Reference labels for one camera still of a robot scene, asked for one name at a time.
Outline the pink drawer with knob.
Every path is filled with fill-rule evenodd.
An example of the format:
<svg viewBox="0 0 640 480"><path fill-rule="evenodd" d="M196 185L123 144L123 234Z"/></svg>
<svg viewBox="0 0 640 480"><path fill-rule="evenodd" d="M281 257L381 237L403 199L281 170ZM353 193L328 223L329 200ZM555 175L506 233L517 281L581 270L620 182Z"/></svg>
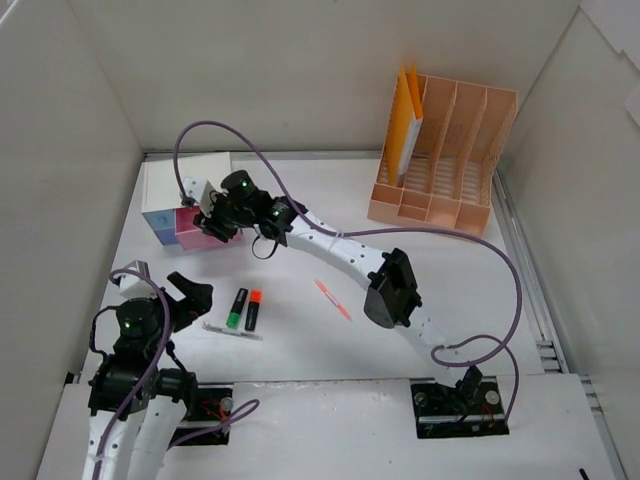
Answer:
<svg viewBox="0 0 640 480"><path fill-rule="evenodd" d="M239 231L227 243L206 235L198 226L194 224L194 219L200 212L198 207L178 208L175 210L175 236L179 245L185 251L201 250L206 248L222 248L239 243L243 234Z"/></svg>

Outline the green cap black highlighter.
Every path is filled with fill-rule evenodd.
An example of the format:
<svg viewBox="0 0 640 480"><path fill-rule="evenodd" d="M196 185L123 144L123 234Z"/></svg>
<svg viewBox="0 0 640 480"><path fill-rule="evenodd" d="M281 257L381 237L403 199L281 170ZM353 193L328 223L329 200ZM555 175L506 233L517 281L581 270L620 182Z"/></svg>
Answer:
<svg viewBox="0 0 640 480"><path fill-rule="evenodd" d="M246 288L238 289L226 319L227 328L230 328L230 329L238 328L241 314L243 312L248 294L249 294L249 291Z"/></svg>

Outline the orange cap black highlighter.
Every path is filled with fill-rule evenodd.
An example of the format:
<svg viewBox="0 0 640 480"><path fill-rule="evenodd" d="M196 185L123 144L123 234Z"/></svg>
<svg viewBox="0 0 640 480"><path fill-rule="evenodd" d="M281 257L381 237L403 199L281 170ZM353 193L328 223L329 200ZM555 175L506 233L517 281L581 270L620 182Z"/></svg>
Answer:
<svg viewBox="0 0 640 480"><path fill-rule="evenodd" d="M252 290L249 295L249 302L247 304L247 311L246 311L246 317L245 317L244 329L247 332L255 331L261 301L262 301L262 291Z"/></svg>

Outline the orange folder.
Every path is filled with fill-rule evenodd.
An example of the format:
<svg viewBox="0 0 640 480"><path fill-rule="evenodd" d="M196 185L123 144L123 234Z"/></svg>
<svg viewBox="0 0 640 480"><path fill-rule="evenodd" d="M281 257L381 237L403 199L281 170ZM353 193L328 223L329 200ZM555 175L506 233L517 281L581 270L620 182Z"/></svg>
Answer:
<svg viewBox="0 0 640 480"><path fill-rule="evenodd" d="M399 70L387 133L384 159L388 182L400 186L408 171L409 162L424 118L423 89L420 87L416 65Z"/></svg>

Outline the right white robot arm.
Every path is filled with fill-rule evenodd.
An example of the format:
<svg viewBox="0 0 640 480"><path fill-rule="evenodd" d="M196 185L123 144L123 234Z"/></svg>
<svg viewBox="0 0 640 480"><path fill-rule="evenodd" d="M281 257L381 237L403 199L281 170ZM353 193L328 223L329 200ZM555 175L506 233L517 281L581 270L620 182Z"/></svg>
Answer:
<svg viewBox="0 0 640 480"><path fill-rule="evenodd" d="M465 371L440 365L431 356L444 336L424 310L404 251L379 250L331 232L303 204L258 188L245 170L225 177L220 189L202 177L186 177L184 183L185 198L199 208L194 225L203 234L227 243L251 229L276 246L304 252L342 272L365 291L365 316L396 332L431 367L432 377L444 384L442 398L449 409L464 412L477 402L478 388Z"/></svg>

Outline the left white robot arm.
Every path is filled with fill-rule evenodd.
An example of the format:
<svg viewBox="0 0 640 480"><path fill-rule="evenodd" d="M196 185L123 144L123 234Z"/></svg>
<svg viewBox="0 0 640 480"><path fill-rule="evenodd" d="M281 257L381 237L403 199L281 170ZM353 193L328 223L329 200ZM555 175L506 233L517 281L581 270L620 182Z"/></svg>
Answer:
<svg viewBox="0 0 640 480"><path fill-rule="evenodd" d="M183 295L176 300L136 270L116 270L110 280L125 300L113 309L119 336L90 382L82 476L154 479L178 424L200 406L195 373L158 363L175 355L171 335L211 310L214 288L173 272L168 280Z"/></svg>

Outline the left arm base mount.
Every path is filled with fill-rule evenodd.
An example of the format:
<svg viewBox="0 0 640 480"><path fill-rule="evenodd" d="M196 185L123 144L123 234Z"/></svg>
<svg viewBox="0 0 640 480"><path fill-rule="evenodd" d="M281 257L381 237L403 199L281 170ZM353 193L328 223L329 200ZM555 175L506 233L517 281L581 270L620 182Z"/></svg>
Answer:
<svg viewBox="0 0 640 480"><path fill-rule="evenodd" d="M224 421L234 406L231 384L200 384L195 405L178 424L170 443L181 440L192 433L213 428ZM186 446L226 446L230 428L201 434L180 444Z"/></svg>

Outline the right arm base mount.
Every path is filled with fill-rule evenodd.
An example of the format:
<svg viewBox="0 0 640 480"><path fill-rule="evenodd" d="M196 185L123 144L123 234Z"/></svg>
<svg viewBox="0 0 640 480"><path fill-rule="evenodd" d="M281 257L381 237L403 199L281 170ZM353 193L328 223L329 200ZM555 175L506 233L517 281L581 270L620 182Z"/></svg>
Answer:
<svg viewBox="0 0 640 480"><path fill-rule="evenodd" d="M411 402L417 438L444 440L506 436L508 404L496 377L459 381L455 387L434 380L412 382Z"/></svg>

